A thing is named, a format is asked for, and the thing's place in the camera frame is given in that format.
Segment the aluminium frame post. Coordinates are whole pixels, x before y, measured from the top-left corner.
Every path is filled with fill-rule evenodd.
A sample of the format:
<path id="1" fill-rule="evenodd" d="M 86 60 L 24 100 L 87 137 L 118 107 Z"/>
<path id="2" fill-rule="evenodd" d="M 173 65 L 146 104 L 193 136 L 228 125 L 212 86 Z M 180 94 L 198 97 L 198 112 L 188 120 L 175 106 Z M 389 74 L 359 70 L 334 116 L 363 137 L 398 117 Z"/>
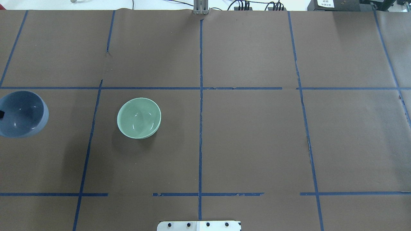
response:
<path id="1" fill-rule="evenodd" d="M 206 15 L 209 14 L 209 1 L 208 0 L 194 0 L 193 1 L 193 13 L 194 14 L 201 14 Z"/>

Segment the green ceramic bowl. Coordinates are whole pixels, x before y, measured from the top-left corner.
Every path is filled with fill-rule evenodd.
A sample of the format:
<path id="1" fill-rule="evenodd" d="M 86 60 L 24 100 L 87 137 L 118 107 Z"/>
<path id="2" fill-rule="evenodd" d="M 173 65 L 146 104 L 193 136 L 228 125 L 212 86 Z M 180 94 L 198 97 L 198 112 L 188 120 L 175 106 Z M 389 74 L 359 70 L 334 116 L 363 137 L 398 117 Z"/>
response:
<path id="1" fill-rule="evenodd" d="M 162 112 L 149 98 L 133 98 L 122 105 L 117 114 L 120 132 L 132 139 L 145 139 L 159 129 Z"/>

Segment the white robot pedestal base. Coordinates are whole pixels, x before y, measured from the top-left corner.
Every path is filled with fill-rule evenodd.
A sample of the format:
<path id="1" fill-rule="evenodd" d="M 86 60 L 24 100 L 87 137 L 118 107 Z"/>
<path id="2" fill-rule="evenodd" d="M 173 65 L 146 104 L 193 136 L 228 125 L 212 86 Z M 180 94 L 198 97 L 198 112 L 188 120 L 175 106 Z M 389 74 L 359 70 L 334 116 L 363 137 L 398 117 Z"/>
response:
<path id="1" fill-rule="evenodd" d="M 241 231 L 240 221 L 163 221 L 157 231 Z"/>

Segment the black equipment box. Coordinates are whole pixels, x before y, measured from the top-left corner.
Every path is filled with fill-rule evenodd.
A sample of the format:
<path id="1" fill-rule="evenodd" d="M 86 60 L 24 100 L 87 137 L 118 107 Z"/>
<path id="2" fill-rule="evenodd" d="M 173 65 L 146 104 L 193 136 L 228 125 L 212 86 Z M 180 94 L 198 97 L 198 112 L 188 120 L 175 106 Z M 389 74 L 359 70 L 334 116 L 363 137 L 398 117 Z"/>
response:
<path id="1" fill-rule="evenodd" d="M 373 7 L 362 0 L 311 0 L 307 11 L 370 12 Z"/>

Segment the blue ceramic bowl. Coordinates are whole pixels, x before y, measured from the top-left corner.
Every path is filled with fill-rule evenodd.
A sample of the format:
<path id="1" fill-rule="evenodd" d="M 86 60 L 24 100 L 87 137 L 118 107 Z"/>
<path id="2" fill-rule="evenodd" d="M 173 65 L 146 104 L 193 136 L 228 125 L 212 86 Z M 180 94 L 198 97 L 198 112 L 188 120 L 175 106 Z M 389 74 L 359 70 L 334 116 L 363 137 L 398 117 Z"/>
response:
<path id="1" fill-rule="evenodd" d="M 47 104 L 31 91 L 15 91 L 2 97 L 0 110 L 5 112 L 0 135 L 6 138 L 33 136 L 44 129 L 49 119 Z"/>

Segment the black power strip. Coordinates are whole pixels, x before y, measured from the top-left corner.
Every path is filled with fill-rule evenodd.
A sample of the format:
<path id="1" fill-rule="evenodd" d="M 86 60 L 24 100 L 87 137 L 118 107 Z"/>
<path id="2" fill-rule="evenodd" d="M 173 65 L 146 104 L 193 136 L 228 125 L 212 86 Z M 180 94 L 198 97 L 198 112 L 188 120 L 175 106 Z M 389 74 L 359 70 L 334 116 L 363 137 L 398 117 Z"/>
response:
<path id="1" fill-rule="evenodd" d="M 235 0 L 229 5 L 229 8 L 232 7 L 232 9 L 235 11 L 252 11 L 252 7 L 250 6 L 250 4 L 250 1 Z"/>
<path id="2" fill-rule="evenodd" d="M 265 7 L 265 11 L 285 11 L 285 10 L 286 10 L 286 8 L 281 3 L 280 0 L 278 0 L 276 2 L 271 1 Z"/>

